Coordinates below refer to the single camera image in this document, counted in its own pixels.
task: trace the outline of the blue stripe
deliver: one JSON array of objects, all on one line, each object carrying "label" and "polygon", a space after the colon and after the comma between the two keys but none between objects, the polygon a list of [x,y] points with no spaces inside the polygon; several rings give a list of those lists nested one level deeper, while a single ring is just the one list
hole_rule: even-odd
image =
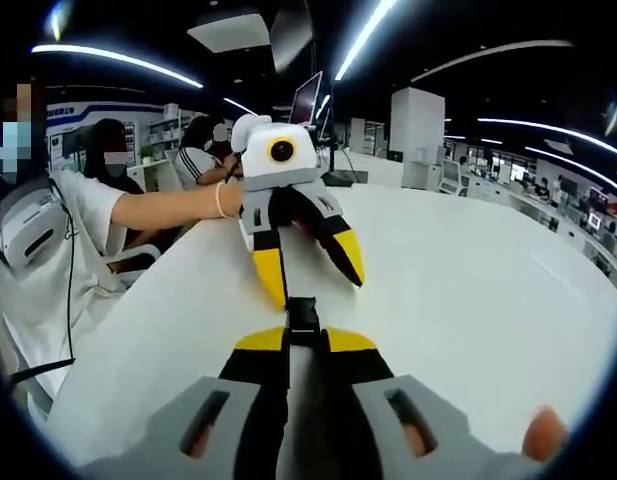
[{"label": "blue stripe", "polygon": [[62,117],[57,119],[49,119],[47,127],[57,127],[67,123],[79,123],[88,116],[91,112],[150,112],[163,113],[164,109],[160,107],[138,106],[138,105],[89,105],[79,115],[70,117]]}]

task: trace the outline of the headset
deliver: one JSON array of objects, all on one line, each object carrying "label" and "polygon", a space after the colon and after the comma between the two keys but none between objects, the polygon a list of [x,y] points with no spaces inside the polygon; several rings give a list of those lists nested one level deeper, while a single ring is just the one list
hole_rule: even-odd
[{"label": "headset", "polygon": [[57,245],[66,239],[67,234],[70,235],[70,271],[66,300],[70,359],[16,372],[10,377],[11,388],[42,373],[72,365],[75,361],[70,313],[75,256],[74,219],[59,187],[48,174],[48,152],[45,145],[33,147],[31,152],[34,153],[34,160],[29,160],[28,163],[37,161],[41,166],[11,175],[6,175],[2,166],[0,172],[0,260],[16,272],[30,264],[46,248]]}]

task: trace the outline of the ceiling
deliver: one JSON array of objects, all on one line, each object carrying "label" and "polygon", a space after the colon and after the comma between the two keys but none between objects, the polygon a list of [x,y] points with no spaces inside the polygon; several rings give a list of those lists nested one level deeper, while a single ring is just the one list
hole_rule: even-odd
[{"label": "ceiling", "polygon": [[[170,0],[147,2],[79,0],[61,42],[96,46],[170,68],[204,84],[197,90],[133,66],[90,56],[40,54],[34,68],[47,85],[96,85],[125,90],[57,88],[51,102],[108,99],[176,102],[188,108],[242,112],[221,102],[230,97],[258,113],[289,104],[314,71],[336,73],[379,0],[306,0],[314,43],[284,73],[275,72],[269,47],[213,54],[186,31],[217,12],[257,11],[271,28],[276,12],[291,0]],[[41,25],[54,2],[36,2],[19,16],[20,50],[49,43]],[[398,0],[380,23],[343,81],[336,84],[338,121],[358,116],[389,122],[391,95],[413,86],[445,98],[447,133],[552,151],[544,139],[567,141],[578,163],[617,181],[617,155],[563,134],[511,125],[483,124],[494,117],[556,125],[599,138],[617,148],[617,127],[606,136],[609,108],[617,105],[617,14],[605,0],[575,7],[566,0]],[[573,47],[540,47],[471,60],[415,83],[428,69],[475,52],[529,40],[567,40]]]}]

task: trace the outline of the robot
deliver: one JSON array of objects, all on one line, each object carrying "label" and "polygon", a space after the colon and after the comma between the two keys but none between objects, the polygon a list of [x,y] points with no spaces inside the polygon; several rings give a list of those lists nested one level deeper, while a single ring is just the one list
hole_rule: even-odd
[{"label": "robot", "polygon": [[277,229],[293,222],[318,240],[337,268],[360,287],[365,275],[357,236],[320,178],[306,128],[248,114],[235,123],[231,143],[242,154],[240,227],[274,304],[283,309],[288,300]]}]

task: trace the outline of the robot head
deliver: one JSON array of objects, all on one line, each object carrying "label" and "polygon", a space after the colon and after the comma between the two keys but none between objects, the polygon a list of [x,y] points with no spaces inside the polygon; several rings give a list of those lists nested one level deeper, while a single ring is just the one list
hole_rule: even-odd
[{"label": "robot head", "polygon": [[251,124],[242,166],[245,178],[316,169],[317,152],[308,131],[299,125]]}]

